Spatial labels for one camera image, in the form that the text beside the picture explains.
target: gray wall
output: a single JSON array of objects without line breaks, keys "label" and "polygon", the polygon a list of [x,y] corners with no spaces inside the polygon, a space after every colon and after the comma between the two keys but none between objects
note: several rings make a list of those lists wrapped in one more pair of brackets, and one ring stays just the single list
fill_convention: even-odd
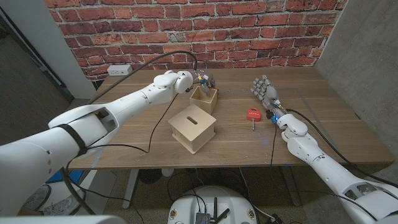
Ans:
[{"label": "gray wall", "polygon": [[66,84],[75,98],[91,98],[95,92],[77,64],[43,0],[0,0],[11,20]]},{"label": "gray wall", "polygon": [[[397,12],[396,0],[350,0],[315,65],[396,157]],[[392,172],[385,172],[385,175],[395,176]]]}]

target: table leg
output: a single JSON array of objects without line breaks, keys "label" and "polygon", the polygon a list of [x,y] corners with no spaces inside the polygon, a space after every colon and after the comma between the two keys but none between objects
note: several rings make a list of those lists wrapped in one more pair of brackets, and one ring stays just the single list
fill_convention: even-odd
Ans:
[{"label": "table leg", "polygon": [[[126,193],[124,194],[124,199],[132,200],[132,193],[134,191],[134,186],[136,185],[136,180],[138,177],[139,169],[132,169],[130,170],[129,182],[127,183]],[[122,207],[124,209],[128,209],[131,203],[127,201],[123,201]]]},{"label": "table leg", "polygon": [[285,185],[286,185],[287,189],[289,190],[289,195],[290,195],[290,198],[292,199],[293,205],[300,206],[301,200],[300,200],[299,193],[295,192],[295,191],[297,191],[297,187],[296,187],[296,183],[294,182],[292,169],[290,168],[290,166],[288,166],[288,167],[281,166],[279,168],[280,168],[280,171],[285,179]]}]

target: robotic arm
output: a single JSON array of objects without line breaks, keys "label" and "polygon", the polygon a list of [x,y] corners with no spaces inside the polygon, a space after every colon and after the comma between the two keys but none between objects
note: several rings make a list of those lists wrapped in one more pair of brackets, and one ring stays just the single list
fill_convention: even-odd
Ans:
[{"label": "robotic arm", "polygon": [[17,215],[25,200],[66,163],[102,150],[83,148],[109,143],[128,120],[151,105],[171,101],[175,92],[191,90],[194,80],[209,84],[196,71],[169,70],[139,91],[67,111],[49,122],[49,130],[0,146],[0,216]]},{"label": "robotic arm", "polygon": [[287,142],[289,152],[310,165],[335,194],[356,202],[370,213],[341,198],[355,223],[375,223],[398,211],[397,188],[354,176],[318,147],[317,141],[309,135],[307,125],[286,112],[265,75],[253,84],[251,91],[262,101],[267,118],[284,130],[282,139]]}]

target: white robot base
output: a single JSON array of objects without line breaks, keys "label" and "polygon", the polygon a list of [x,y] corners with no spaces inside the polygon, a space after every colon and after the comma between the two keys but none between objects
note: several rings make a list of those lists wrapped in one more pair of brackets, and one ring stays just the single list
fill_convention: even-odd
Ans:
[{"label": "white robot base", "polygon": [[189,190],[184,194],[186,196],[181,196],[173,203],[168,224],[257,223],[253,206],[237,192],[217,185],[200,186],[194,190],[203,199],[206,208],[201,198],[197,198],[194,191]]}]

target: wooden box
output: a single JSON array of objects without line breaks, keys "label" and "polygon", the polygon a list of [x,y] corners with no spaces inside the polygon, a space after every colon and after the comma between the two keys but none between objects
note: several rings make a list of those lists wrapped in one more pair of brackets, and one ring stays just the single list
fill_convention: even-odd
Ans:
[{"label": "wooden box", "polygon": [[206,93],[200,90],[200,86],[197,86],[189,101],[191,105],[197,105],[208,114],[212,114],[217,103],[217,94],[217,89],[210,88],[210,97],[207,97]]},{"label": "wooden box", "polygon": [[216,119],[196,105],[190,105],[169,120],[173,137],[192,154],[202,148],[216,133]]}]

